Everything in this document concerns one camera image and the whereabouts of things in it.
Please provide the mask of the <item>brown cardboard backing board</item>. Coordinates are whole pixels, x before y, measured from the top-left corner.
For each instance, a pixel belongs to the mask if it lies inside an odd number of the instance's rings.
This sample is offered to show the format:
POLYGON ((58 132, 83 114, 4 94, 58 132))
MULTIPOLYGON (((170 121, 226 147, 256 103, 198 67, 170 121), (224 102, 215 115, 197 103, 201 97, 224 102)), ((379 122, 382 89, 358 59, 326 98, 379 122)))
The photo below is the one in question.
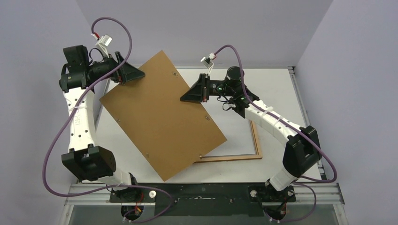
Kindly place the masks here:
POLYGON ((148 163, 165 181, 227 139, 202 104, 180 101, 189 86, 164 51, 140 70, 143 78, 118 84, 100 99, 117 124, 105 133, 116 144, 118 168, 148 163))

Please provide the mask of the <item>printed plant photo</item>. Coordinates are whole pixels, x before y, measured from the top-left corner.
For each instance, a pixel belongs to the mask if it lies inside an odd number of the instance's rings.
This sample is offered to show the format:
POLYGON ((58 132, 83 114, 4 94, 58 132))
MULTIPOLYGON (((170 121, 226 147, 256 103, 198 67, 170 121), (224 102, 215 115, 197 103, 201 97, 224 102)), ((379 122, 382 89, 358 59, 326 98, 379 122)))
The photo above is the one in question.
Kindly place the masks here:
POLYGON ((202 105, 227 138, 226 142, 206 154, 207 157, 255 154, 251 125, 247 119, 227 110, 228 105, 215 98, 202 105))

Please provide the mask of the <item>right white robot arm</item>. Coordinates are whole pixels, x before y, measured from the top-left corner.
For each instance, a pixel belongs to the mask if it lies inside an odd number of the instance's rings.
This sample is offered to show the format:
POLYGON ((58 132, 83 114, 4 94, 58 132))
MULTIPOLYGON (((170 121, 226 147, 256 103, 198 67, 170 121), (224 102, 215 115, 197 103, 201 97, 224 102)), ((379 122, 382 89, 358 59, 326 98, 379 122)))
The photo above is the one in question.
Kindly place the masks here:
POLYGON ((321 159, 320 144, 315 128, 303 127, 277 114, 244 83, 244 71, 233 66, 223 80, 212 80, 210 74, 200 74, 198 80, 180 97, 180 101, 205 103, 211 96, 224 98, 229 110, 263 128, 284 147, 282 168, 265 182, 265 194, 271 201, 287 194, 291 184, 321 159))

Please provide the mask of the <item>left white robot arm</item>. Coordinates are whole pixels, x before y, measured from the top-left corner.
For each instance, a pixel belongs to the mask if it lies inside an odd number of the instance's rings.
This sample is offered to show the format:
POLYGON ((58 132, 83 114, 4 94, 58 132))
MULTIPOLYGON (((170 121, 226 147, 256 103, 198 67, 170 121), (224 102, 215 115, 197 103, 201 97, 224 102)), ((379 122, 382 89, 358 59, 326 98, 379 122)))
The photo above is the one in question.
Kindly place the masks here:
POLYGON ((109 75, 115 83, 140 79, 145 73, 124 60, 119 52, 115 58, 104 55, 100 62, 91 62, 89 52, 83 45, 63 49, 67 63, 61 71, 59 85, 68 104, 69 112, 75 112, 70 122, 68 152, 61 156, 62 164, 79 181, 99 181, 111 186, 111 194, 119 200, 134 202, 142 195, 136 178, 117 168, 113 153, 98 145, 93 102, 94 90, 89 86, 103 75, 117 68, 109 75))

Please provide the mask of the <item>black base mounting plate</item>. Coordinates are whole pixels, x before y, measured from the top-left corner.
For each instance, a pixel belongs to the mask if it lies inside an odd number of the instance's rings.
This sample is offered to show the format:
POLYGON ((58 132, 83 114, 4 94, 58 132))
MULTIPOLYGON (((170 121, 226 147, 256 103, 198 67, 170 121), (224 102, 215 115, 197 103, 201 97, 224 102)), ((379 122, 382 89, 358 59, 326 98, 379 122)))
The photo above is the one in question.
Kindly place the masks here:
POLYGON ((287 202, 295 202, 293 186, 283 191, 274 191, 263 182, 252 183, 141 183, 139 188, 112 190, 111 203, 132 204, 123 207, 127 212, 134 204, 143 207, 152 204, 155 213, 160 213, 169 203, 169 197, 159 192, 169 193, 174 203, 163 213, 164 216, 263 216, 262 204, 270 205, 272 210, 281 210, 287 202))

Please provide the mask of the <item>wooden picture frame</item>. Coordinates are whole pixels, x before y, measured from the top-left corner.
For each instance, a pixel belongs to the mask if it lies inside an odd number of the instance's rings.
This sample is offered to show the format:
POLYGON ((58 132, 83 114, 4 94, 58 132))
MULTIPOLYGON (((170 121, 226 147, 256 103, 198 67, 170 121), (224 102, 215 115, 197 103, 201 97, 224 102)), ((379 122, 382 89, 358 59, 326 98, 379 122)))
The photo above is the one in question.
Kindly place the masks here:
POLYGON ((246 122, 246 132, 229 135, 225 143, 205 155, 197 163, 262 159, 260 136, 253 122, 246 122))

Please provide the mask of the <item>aluminium rail front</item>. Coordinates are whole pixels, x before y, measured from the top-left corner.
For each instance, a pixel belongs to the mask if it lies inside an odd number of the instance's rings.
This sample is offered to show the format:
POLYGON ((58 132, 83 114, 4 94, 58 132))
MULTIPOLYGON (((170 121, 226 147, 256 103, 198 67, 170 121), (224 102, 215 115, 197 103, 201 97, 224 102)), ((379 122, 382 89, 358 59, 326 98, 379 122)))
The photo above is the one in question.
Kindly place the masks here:
MULTIPOLYGON (((270 205, 262 204, 263 209, 269 209, 272 212, 292 213, 295 206, 305 206, 306 211, 315 209, 322 205, 343 205, 344 199, 338 184, 320 184, 320 183, 299 183, 292 185, 294 188, 296 201, 287 202, 281 210, 272 210, 270 205)), ((164 190, 159 192, 166 194, 169 199, 169 205, 161 212, 165 213, 174 203, 172 196, 164 190)), ((66 199, 68 205, 119 205, 130 207, 132 204, 112 203, 109 201, 111 187, 101 183, 83 183, 74 184, 69 189, 69 196, 66 199)), ((145 203, 145 209, 154 207, 152 204, 145 203)))

